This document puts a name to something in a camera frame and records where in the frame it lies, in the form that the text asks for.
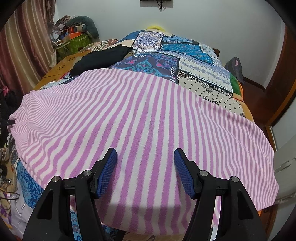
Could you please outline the pink white striped pants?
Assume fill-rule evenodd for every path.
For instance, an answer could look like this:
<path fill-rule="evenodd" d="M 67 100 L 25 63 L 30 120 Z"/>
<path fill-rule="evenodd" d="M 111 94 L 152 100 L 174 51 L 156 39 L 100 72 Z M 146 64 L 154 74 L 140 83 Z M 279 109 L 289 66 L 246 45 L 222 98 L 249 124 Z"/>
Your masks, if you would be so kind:
<path fill-rule="evenodd" d="M 146 235 L 178 235 L 194 201 L 185 193 L 174 151 L 215 177 L 237 176 L 262 210 L 278 194 L 274 151 L 250 120 L 170 80 L 122 69 L 97 69 L 23 97 L 10 132 L 30 176 L 46 187 L 76 177 L 117 151 L 101 221 Z"/>

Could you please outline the black bag with pink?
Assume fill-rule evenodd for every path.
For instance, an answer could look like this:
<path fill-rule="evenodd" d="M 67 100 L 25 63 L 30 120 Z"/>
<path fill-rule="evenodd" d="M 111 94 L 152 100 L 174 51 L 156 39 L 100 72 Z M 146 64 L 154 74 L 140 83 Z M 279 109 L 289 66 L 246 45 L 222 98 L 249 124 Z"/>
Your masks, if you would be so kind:
<path fill-rule="evenodd" d="M 4 147 L 7 142 L 7 137 L 9 135 L 6 122 L 8 121 L 10 115 L 14 113 L 20 102 L 16 97 L 14 91 L 10 90 L 7 86 L 1 88 L 1 148 Z"/>

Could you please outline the brown cardboard box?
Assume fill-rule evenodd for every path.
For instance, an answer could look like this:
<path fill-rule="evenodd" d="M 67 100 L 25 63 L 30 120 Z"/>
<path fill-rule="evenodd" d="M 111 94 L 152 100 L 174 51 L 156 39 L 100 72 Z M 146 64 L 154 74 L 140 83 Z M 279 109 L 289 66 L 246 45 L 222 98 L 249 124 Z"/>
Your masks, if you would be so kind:
<path fill-rule="evenodd" d="M 73 68 L 76 62 L 78 62 L 83 56 L 90 52 L 90 50 L 86 50 L 81 53 L 76 53 L 65 57 L 39 81 L 39 83 L 34 87 L 34 90 L 39 90 L 44 85 L 64 77 Z"/>

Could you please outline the dark backpack on floor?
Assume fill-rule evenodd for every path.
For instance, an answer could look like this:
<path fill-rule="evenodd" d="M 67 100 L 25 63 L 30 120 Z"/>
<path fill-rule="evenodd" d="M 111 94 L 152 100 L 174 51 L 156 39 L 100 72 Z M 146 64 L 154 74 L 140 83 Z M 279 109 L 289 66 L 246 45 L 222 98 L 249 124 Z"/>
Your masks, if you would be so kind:
<path fill-rule="evenodd" d="M 244 84 L 244 77 L 242 74 L 242 65 L 240 59 L 233 57 L 224 66 L 240 83 Z"/>

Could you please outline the blue patchwork bedspread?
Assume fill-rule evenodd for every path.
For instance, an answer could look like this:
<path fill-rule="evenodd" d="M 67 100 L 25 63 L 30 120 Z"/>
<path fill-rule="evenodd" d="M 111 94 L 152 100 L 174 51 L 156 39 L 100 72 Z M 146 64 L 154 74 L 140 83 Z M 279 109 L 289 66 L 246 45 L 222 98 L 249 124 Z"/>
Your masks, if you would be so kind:
<path fill-rule="evenodd" d="M 164 78 L 190 90 L 204 100 L 245 117 L 240 85 L 222 66 L 211 47 L 156 30 L 141 30 L 130 33 L 110 47 L 98 43 L 92 51 L 102 51 L 117 45 L 133 47 L 133 50 L 123 60 L 109 68 L 101 69 L 122 69 Z M 52 81 L 39 90 L 70 83 L 79 76 L 70 76 L 67 73 L 61 79 Z M 26 208 L 33 209 L 44 187 L 30 176 L 20 159 L 16 173 L 22 190 L 22 201 Z"/>

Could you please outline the black folded garment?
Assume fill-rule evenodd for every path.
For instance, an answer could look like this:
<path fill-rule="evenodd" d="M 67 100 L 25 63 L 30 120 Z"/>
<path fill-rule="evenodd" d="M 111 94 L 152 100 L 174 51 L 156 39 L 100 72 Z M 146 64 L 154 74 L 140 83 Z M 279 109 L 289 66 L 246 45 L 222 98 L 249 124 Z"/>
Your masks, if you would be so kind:
<path fill-rule="evenodd" d="M 132 50 L 133 47 L 117 45 L 102 51 L 92 51 L 75 63 L 73 68 L 69 71 L 69 75 L 77 76 L 88 70 L 109 68 L 123 60 Z"/>

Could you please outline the striped brown curtain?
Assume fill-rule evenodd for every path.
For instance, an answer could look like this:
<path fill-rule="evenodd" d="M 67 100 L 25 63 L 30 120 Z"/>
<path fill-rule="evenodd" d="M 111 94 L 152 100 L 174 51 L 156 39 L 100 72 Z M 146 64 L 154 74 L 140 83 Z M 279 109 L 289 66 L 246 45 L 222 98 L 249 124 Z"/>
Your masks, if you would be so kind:
<path fill-rule="evenodd" d="M 56 65 L 50 40 L 55 1 L 24 1 L 1 29 L 1 86 L 29 93 Z"/>

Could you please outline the green basket of clutter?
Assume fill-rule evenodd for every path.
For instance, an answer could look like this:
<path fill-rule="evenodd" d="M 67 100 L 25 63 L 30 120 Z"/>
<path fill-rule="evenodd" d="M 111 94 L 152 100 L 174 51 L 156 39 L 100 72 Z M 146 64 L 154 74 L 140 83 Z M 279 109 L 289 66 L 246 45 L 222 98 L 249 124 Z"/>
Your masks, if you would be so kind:
<path fill-rule="evenodd" d="M 65 15 L 53 25 L 50 39 L 56 51 L 57 62 L 99 40 L 91 39 L 86 33 L 79 32 L 76 27 L 67 28 L 67 21 L 74 17 L 76 16 Z"/>

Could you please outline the grey plush toy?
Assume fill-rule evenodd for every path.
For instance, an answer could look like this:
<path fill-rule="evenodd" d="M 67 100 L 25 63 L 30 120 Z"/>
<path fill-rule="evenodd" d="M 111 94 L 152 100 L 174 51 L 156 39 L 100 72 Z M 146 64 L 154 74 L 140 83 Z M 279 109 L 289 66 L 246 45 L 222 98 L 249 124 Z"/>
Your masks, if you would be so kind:
<path fill-rule="evenodd" d="M 94 21 L 88 16 L 76 16 L 66 23 L 66 27 L 76 27 L 79 32 L 86 33 L 91 39 L 99 39 Z"/>

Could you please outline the yellow pillow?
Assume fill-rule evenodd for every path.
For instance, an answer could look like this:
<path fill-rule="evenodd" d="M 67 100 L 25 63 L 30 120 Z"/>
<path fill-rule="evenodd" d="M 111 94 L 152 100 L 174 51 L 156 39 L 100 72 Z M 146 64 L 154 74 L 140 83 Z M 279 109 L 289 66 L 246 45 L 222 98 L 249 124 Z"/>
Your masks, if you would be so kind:
<path fill-rule="evenodd" d="M 161 32 L 165 32 L 165 30 L 162 27 L 157 26 L 157 25 L 152 25 L 152 26 L 147 27 L 147 30 L 151 30 L 151 29 L 158 30 L 158 31 L 161 31 Z"/>

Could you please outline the black wall television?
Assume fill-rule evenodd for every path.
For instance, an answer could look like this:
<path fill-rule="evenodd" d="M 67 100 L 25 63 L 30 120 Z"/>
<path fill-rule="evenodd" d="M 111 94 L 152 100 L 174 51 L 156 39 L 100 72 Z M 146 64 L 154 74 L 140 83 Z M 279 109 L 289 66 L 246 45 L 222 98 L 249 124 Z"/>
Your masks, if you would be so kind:
<path fill-rule="evenodd" d="M 140 7 L 157 8 L 160 12 L 163 12 L 167 8 L 173 8 L 174 2 L 165 0 L 140 0 Z"/>

